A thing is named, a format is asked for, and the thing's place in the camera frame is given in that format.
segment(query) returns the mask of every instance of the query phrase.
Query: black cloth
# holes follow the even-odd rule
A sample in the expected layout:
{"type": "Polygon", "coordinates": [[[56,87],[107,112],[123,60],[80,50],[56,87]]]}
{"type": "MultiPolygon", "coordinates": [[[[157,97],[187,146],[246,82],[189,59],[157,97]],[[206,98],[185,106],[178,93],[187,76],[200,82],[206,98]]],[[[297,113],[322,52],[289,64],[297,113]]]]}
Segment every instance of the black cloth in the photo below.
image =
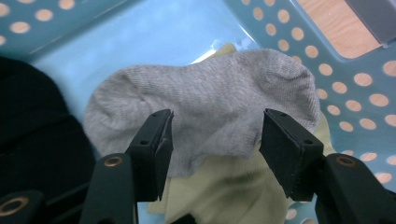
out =
{"type": "Polygon", "coordinates": [[[37,189],[46,200],[91,179],[95,161],[54,82],[0,57],[0,198],[37,189]]]}

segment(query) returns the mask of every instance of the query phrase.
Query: light yellow fabric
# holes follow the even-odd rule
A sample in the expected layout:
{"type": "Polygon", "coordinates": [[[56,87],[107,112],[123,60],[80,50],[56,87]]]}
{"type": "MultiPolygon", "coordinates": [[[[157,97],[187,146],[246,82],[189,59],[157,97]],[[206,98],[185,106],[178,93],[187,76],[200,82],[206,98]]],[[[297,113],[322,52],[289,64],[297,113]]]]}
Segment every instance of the light yellow fabric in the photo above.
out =
{"type": "MultiPolygon", "coordinates": [[[[235,52],[232,45],[226,46],[220,55],[235,52]]],[[[314,135],[325,145],[324,155],[335,152],[323,114],[314,135]]],[[[148,211],[165,214],[165,223],[188,213],[199,224],[283,223],[292,201],[286,199],[259,148],[249,160],[209,155],[194,175],[167,178],[163,200],[150,203],[148,211]]]]}

